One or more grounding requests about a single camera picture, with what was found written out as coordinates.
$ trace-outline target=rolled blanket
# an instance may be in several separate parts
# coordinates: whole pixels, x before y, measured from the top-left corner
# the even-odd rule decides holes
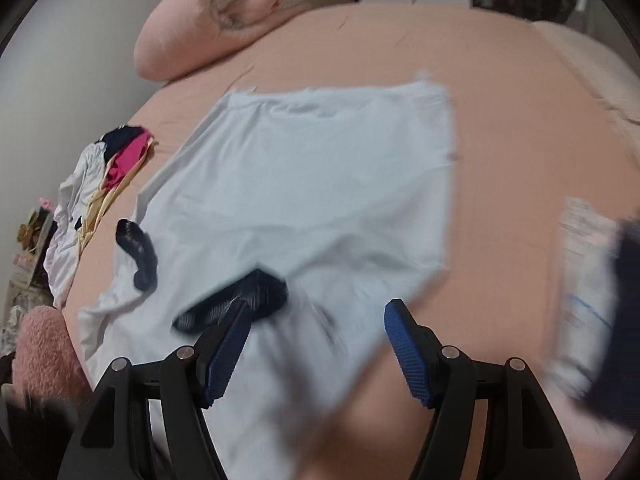
[[[175,79],[246,47],[309,7],[308,0],[163,0],[136,41],[136,70],[145,79]]]

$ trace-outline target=pile of clothes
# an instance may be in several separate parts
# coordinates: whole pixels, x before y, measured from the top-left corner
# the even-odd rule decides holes
[[[552,382],[598,417],[640,429],[640,220],[569,199],[562,326]]]
[[[58,229],[44,261],[55,307],[64,306],[82,250],[155,143],[146,128],[125,124],[87,146],[74,172],[60,185],[54,213]]]

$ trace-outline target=magenta cloth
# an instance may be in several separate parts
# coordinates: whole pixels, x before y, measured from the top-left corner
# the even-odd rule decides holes
[[[122,148],[114,157],[113,164],[104,177],[104,189],[110,190],[116,187],[122,179],[131,171],[138,161],[145,155],[145,151],[151,138],[151,133],[145,130],[133,139],[126,148]]]

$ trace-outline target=bed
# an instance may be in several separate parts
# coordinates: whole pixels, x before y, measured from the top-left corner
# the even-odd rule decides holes
[[[443,344],[476,360],[522,357],[541,378],[557,324],[565,199],[583,198],[610,218],[627,216],[640,202],[640,173],[605,107],[532,24],[448,6],[308,12],[149,99],[131,123],[145,125],[158,145],[84,250],[63,309],[78,355],[78,311],[113,279],[117,221],[131,215],[140,189],[225,92],[395,85],[420,75],[450,89],[458,163],[450,271],[425,284],[412,309]],[[464,478],[475,478],[478,466],[481,402],[476,414]],[[327,421],[298,477],[408,478],[429,419],[385,345]],[[604,478],[620,454],[565,431],[582,478]]]

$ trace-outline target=white wall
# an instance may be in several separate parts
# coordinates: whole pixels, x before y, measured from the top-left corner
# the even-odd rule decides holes
[[[133,46],[160,0],[38,0],[0,57],[0,294],[19,225],[57,189],[82,149],[159,88]]]

